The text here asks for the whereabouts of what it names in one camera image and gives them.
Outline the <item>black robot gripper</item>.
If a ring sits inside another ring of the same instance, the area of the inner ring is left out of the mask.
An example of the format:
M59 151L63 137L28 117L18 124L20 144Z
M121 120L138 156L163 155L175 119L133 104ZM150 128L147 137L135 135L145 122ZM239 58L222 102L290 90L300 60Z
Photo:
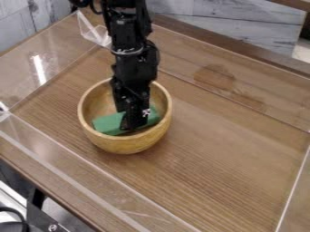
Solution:
M161 52L151 40L137 53L115 54L110 85L117 111L123 113L123 131L133 131L149 123L150 107L145 99L150 94L150 84L158 78L159 63Z

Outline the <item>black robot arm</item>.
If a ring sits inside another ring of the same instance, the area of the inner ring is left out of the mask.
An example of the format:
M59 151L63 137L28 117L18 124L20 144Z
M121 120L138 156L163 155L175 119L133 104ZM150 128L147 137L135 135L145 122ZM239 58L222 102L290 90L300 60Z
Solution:
M133 131L147 124L150 85L158 78L161 52L149 39L153 33L146 0L68 0L76 8L90 7L102 15L115 57L110 80L117 111L123 113L121 129Z

